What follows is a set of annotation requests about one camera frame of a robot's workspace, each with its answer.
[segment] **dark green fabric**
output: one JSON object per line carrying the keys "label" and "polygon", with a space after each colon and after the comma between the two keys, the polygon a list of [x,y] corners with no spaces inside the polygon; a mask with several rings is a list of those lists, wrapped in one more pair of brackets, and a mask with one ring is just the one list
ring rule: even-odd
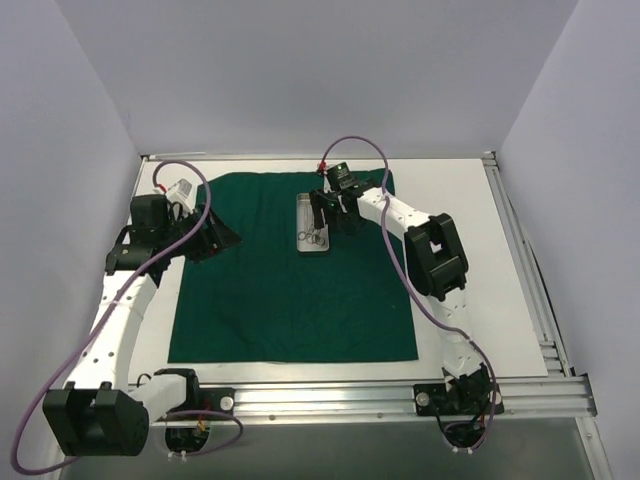
{"label": "dark green fabric", "polygon": [[[380,182],[383,171],[356,174]],[[378,225],[332,234],[326,255],[300,256],[296,197],[322,185],[315,174],[232,173],[209,184],[215,212],[243,243],[185,264],[169,362],[418,358],[409,299]],[[394,248],[402,257],[400,241]]]}

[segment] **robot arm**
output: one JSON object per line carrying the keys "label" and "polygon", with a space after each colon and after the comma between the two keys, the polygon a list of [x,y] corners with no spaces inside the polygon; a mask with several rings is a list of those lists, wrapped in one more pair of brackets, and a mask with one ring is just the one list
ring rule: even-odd
{"label": "robot arm", "polygon": [[[132,272],[184,236],[202,217],[204,206],[187,202],[190,189],[181,180],[166,194],[132,199],[131,224],[107,255],[102,300],[92,328]],[[129,364],[144,313],[171,257],[199,262],[238,243],[240,237],[210,210],[193,237],[134,281],[104,329],[82,353],[64,387],[49,390],[44,398],[45,417],[66,455],[137,455],[145,445],[150,423],[175,408],[197,408],[195,371],[160,370],[128,394]]]}
{"label": "robot arm", "polygon": [[[380,225],[385,196],[388,197],[390,206],[385,223],[392,235],[404,241],[411,283],[428,300],[441,323],[471,335],[465,300],[465,273],[469,265],[451,217],[433,216],[412,208],[388,192],[383,193],[370,180],[358,180],[346,163],[328,169],[326,178],[328,189],[309,194],[315,228],[328,224],[355,233],[366,221]],[[439,332],[446,375],[460,379],[482,370],[482,360],[464,338],[444,330]]]}

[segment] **metal frame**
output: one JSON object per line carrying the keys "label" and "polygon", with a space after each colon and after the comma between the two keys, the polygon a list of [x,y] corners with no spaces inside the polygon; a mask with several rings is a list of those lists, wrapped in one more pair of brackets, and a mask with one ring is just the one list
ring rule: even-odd
{"label": "metal frame", "polygon": [[[208,155],[197,152],[151,155],[143,157],[143,162],[168,158],[206,161],[221,158],[272,160],[311,157]],[[487,152],[482,161],[549,373],[548,378],[501,379],[505,414],[497,418],[499,421],[508,418],[575,418],[594,477],[612,478],[593,418],[597,412],[588,377],[572,376],[544,283],[529,241],[504,190],[495,153]],[[434,382],[408,379],[389,382],[201,386],[235,388],[235,414],[246,425],[433,422],[433,418],[415,414],[412,387],[416,383]],[[167,425],[185,426],[193,423],[157,422],[153,426],[164,428]]]}

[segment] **white table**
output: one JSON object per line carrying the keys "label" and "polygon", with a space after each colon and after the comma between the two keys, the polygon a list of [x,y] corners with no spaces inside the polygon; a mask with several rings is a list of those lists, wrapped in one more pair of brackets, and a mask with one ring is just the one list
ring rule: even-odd
{"label": "white table", "polygon": [[[198,160],[207,178],[231,172],[314,171],[317,160],[224,159]],[[380,160],[348,160],[351,170],[380,168]],[[480,159],[392,159],[396,195],[413,207],[456,222],[469,260],[467,304],[473,337],[489,356],[496,374],[506,377],[547,376],[534,324],[509,251],[497,208]],[[151,174],[157,163],[147,162],[137,194],[152,192]],[[169,165],[159,181],[170,185],[180,178],[198,184],[184,167]],[[213,192],[215,210],[215,192]],[[139,374],[168,366],[169,343],[183,259],[173,260],[152,300],[133,353],[129,382]],[[268,362],[179,364],[195,368],[201,383],[348,382],[442,378],[440,339],[435,327],[412,305],[419,359],[390,363],[283,364]]]}

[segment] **white wall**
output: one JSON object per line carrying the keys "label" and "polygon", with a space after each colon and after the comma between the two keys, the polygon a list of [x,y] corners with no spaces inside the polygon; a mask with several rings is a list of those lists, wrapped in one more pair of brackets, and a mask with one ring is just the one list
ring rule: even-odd
{"label": "white wall", "polygon": [[[0,13],[0,478],[26,403],[88,333],[139,158],[53,0]],[[38,411],[21,449],[47,464]]]}
{"label": "white wall", "polygon": [[499,164],[616,478],[638,478],[640,3],[581,0]]}
{"label": "white wall", "polygon": [[402,156],[495,150],[576,0],[58,3],[141,152]]}

